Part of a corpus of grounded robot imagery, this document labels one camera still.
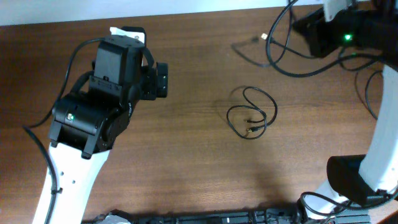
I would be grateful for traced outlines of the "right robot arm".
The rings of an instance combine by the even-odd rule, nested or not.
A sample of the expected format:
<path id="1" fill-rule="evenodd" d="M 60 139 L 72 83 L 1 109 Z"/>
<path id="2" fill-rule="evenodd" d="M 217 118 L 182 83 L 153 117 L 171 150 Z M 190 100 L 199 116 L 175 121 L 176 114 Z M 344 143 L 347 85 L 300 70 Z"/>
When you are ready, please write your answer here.
<path id="1" fill-rule="evenodd" d="M 323 8 L 294 24 L 310 47 L 323 58 L 338 47 L 380 50 L 383 77 L 381 107 L 367 154 L 333 156 L 326 166 L 327 179 L 316 192 L 300 197 L 302 214 L 309 220 L 334 217 L 344 210 L 369 210 L 397 197 L 397 3 L 387 2 L 375 11 L 349 9 L 343 1 L 324 1 Z"/>

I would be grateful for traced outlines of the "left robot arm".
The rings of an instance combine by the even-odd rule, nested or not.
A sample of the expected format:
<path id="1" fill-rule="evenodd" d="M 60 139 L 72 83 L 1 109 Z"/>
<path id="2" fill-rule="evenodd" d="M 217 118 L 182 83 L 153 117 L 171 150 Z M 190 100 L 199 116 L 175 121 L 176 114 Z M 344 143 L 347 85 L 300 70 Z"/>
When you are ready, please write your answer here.
<path id="1" fill-rule="evenodd" d="M 97 40 L 93 68 L 50 111 L 47 173 L 34 223 L 80 223 L 94 182 L 141 100 L 165 98 L 168 66 L 138 37 Z"/>

